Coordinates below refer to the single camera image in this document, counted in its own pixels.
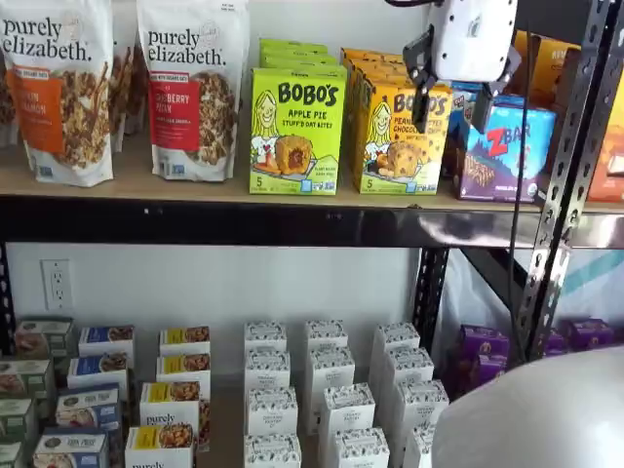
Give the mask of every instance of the granola bag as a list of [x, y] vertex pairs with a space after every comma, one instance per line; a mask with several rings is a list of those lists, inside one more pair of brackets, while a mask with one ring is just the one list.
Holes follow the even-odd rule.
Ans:
[[138, 0], [149, 71], [153, 174], [166, 179], [232, 177], [247, 0]]
[[119, 152], [124, 140], [126, 108], [133, 77], [137, 39], [137, 0], [112, 0], [112, 7], [113, 69], [108, 90], [108, 111], [113, 152]]
[[0, 0], [0, 36], [37, 180], [91, 187], [113, 178], [110, 0]]

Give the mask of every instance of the purple box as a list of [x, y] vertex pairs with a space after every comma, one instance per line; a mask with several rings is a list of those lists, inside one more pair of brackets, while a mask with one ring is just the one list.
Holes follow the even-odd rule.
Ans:
[[601, 319], [585, 319], [566, 321], [565, 335], [571, 349], [584, 351], [611, 344], [615, 333]]
[[[537, 178], [546, 165], [555, 113], [532, 108], [526, 114], [525, 170], [521, 200], [532, 202]], [[458, 196], [469, 200], [513, 202], [518, 189], [523, 99], [500, 96], [494, 101], [486, 130], [463, 120], [454, 178]]]

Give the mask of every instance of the green box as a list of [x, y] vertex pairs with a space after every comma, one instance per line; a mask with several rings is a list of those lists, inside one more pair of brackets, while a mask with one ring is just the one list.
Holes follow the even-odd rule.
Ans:
[[251, 193], [334, 195], [346, 74], [253, 70]]

